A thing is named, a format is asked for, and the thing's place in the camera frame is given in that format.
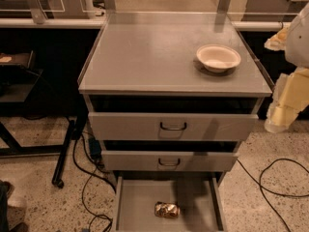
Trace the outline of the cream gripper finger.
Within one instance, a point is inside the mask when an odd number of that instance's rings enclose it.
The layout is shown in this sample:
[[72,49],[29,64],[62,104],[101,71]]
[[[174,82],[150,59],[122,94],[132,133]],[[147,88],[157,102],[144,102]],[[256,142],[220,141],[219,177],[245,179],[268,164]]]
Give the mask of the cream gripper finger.
[[273,51],[285,49],[288,29],[283,28],[265,42],[265,48]]
[[278,133],[287,130],[309,105],[309,69],[298,67],[291,74],[282,73],[275,83],[272,98],[265,129]]

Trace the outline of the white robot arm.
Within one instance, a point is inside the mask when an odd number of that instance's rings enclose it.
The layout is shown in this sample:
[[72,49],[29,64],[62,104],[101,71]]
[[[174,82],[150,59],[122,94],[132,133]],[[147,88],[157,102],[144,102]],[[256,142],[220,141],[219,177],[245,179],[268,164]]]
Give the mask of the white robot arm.
[[287,130],[309,106],[309,4],[288,27],[269,38],[265,48],[283,50],[286,61],[296,66],[291,74],[280,74],[267,111],[265,129],[278,133]]

